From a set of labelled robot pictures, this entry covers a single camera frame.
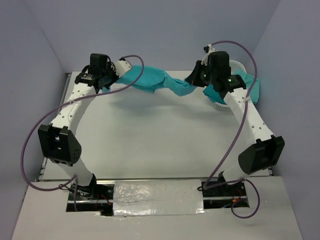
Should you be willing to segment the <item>turquoise t shirt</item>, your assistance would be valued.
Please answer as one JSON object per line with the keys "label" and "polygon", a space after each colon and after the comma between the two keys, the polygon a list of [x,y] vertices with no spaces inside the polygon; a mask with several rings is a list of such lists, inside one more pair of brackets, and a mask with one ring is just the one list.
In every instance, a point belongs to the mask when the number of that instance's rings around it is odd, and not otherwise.
{"label": "turquoise t shirt", "polygon": [[[132,69],[126,72],[117,84],[130,85],[141,73],[141,65],[133,65]],[[171,77],[165,70],[152,66],[145,66],[140,78],[132,85],[138,90],[154,93],[159,89],[169,89],[179,97],[191,94],[197,87],[188,82]]]}

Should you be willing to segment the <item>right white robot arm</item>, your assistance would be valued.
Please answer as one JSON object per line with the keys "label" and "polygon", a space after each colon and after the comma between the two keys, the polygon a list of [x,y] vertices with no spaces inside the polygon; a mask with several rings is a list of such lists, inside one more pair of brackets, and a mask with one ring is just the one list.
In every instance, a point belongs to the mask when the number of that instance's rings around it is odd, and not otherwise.
{"label": "right white robot arm", "polygon": [[275,166],[285,141],[267,127],[248,95],[249,88],[243,78],[232,74],[229,54],[209,47],[205,52],[206,56],[196,62],[186,82],[196,87],[212,86],[239,122],[236,137],[245,140],[244,150],[235,163],[218,175],[217,190],[228,196],[234,191],[235,183]]}

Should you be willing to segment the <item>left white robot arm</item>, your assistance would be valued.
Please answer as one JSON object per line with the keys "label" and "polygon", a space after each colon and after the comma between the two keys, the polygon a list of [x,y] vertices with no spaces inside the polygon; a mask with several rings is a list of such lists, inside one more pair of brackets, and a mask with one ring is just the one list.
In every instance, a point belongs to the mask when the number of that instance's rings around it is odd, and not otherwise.
{"label": "left white robot arm", "polygon": [[82,147],[76,139],[76,131],[92,101],[88,96],[96,95],[118,78],[109,56],[92,53],[89,65],[75,78],[67,105],[50,124],[42,124],[37,130],[44,157],[57,164],[70,177],[76,177],[77,189],[86,199],[96,197],[98,186],[96,177],[81,160]]}

